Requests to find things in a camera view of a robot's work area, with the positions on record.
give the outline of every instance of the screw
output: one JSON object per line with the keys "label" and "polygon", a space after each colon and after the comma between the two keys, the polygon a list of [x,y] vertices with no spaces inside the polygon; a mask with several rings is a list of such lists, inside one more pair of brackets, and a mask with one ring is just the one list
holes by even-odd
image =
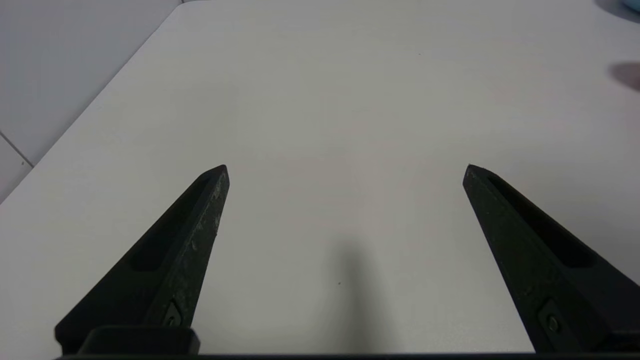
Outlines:
{"label": "screw", "polygon": [[560,323],[558,322],[556,317],[553,316],[553,315],[549,315],[549,317],[547,318],[547,326],[548,326],[549,330],[551,330],[553,332],[560,331]]}

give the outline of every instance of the tile grout line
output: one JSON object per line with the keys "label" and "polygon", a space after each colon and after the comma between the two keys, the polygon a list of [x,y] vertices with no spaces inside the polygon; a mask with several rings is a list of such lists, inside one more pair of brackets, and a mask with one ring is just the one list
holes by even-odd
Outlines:
{"label": "tile grout line", "polygon": [[29,161],[29,159],[27,159],[27,157],[21,153],[18,148],[4,135],[4,133],[2,131],[0,131],[0,136],[6,141],[6,143],[9,144],[9,146],[18,153],[18,155],[20,155],[20,157],[24,160],[25,163],[27,163],[31,168],[33,168],[33,164]]}

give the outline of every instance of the black plastic part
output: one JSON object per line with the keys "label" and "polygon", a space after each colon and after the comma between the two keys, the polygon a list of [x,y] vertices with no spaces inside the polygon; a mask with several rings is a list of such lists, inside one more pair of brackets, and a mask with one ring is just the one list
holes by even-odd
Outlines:
{"label": "black plastic part", "polygon": [[105,325],[191,325],[228,189],[225,165],[189,186],[56,326],[63,355]]}
{"label": "black plastic part", "polygon": [[65,356],[64,360],[635,360],[640,354],[375,354],[375,355],[194,355],[194,356]]}
{"label": "black plastic part", "polygon": [[498,175],[463,185],[537,352],[637,352],[640,287]]}
{"label": "black plastic part", "polygon": [[89,333],[79,354],[196,355],[198,336],[188,327],[104,326]]}

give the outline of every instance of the blue object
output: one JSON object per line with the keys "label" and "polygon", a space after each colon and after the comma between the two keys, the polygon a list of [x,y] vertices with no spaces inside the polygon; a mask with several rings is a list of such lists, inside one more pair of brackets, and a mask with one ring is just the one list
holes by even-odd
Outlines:
{"label": "blue object", "polygon": [[622,0],[622,2],[631,9],[640,12],[640,0]]}

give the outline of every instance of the white table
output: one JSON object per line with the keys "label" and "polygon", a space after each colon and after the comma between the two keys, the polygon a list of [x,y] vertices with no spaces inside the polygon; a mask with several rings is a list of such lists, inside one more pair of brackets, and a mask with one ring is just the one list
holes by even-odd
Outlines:
{"label": "white table", "polygon": [[0,206],[3,357],[221,163],[202,352],[530,351],[465,167],[640,280],[639,59],[591,1],[184,4]]}

